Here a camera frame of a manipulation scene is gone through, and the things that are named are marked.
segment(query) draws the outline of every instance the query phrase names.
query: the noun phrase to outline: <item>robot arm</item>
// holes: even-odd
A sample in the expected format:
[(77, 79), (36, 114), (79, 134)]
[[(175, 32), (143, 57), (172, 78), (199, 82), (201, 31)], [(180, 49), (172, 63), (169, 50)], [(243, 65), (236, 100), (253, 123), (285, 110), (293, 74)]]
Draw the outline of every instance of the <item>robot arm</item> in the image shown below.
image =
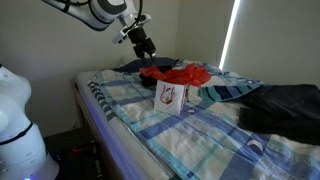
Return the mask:
[(144, 60), (144, 53), (155, 59), (155, 46), (147, 38), (143, 25), (151, 20), (148, 14), (141, 14), (142, 0), (139, 12), (136, 11), (132, 0), (88, 0), (87, 2), (71, 2), (70, 0), (42, 0), (51, 6), (79, 19), (91, 29), (105, 30), (115, 19), (119, 19), (123, 26), (114, 43), (122, 43), (128, 36), (134, 47), (137, 57)]

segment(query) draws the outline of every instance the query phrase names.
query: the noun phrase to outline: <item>mattress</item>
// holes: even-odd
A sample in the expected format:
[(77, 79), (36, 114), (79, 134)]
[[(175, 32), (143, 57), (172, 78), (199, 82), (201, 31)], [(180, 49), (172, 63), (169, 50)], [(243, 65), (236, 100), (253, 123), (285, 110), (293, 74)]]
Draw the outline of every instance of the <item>mattress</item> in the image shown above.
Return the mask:
[(169, 179), (175, 173), (154, 156), (117, 117), (104, 112), (88, 82), (97, 71), (81, 72), (76, 77), (78, 91), (92, 116), (102, 145), (109, 151), (124, 179)]
[[(175, 68), (183, 69), (190, 63), (193, 62), (180, 60)], [(196, 64), (205, 67), (213, 75), (206, 84), (208, 86), (260, 83), (235, 73), (221, 72), (205, 63)], [(301, 144), (278, 135), (262, 135), (240, 129), (237, 123), (241, 104), (206, 104), (197, 94), (196, 87), (189, 88), (187, 101), (179, 116), (157, 112), (153, 109), (154, 91), (143, 88), (138, 77), (139, 74), (104, 70), (92, 78), (90, 88), (100, 105), (95, 108), (103, 109), (107, 117), (121, 119), (116, 124), (121, 124), (128, 134), (133, 135), (131, 138), (134, 140), (131, 141), (139, 144), (144, 150), (143, 153), (155, 160), (153, 163), (158, 166), (156, 168), (160, 168), (160, 174), (166, 174), (167, 177), (174, 175), (172, 172), (168, 175), (170, 170), (163, 173), (166, 171), (163, 168), (165, 162), (182, 179), (320, 177), (319, 146)], [(118, 143), (123, 146), (119, 147), (120, 149), (129, 149), (126, 142)], [(158, 176), (150, 175), (147, 178), (156, 177)]]

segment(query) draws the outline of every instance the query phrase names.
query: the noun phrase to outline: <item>crumpled fabric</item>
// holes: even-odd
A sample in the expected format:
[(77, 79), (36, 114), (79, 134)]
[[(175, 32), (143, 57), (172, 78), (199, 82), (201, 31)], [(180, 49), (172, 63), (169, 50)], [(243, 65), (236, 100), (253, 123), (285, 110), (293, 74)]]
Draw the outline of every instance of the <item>crumpled fabric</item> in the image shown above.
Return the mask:
[(196, 87), (200, 87), (211, 78), (211, 75), (204, 67), (196, 67), (195, 64), (189, 64), (182, 70), (170, 69), (165, 73), (161, 72), (156, 66), (152, 66), (141, 68), (140, 73), (171, 84), (193, 85)]

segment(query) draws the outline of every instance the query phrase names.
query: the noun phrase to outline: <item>red plastic bag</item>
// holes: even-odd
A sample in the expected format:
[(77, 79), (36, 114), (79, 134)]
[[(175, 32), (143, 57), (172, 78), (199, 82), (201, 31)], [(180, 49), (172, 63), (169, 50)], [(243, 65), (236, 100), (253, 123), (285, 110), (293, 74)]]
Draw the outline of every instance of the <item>red plastic bag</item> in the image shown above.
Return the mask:
[(182, 70), (170, 69), (166, 73), (162, 73), (156, 66), (152, 66), (150, 68), (141, 68), (140, 73), (172, 84), (193, 85), (196, 87), (200, 87), (211, 78), (205, 68), (196, 67), (195, 64), (189, 64)]

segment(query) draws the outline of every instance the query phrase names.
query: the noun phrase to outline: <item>dark blue fabric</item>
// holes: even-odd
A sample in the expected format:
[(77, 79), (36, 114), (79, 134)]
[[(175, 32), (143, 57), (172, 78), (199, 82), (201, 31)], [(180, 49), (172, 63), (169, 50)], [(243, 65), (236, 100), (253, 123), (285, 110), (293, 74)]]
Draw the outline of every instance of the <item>dark blue fabric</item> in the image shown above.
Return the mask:
[[(177, 63), (177, 60), (168, 58), (168, 57), (159, 57), (156, 58), (156, 61), (153, 65), (155, 66), (171, 66), (173, 67)], [(114, 68), (112, 70), (117, 72), (126, 72), (126, 73), (134, 73), (139, 72), (140, 68), (145, 67), (145, 64), (140, 59), (136, 59), (120, 68)]]
[(242, 98), (239, 126), (320, 145), (320, 90), (315, 85), (263, 86)]

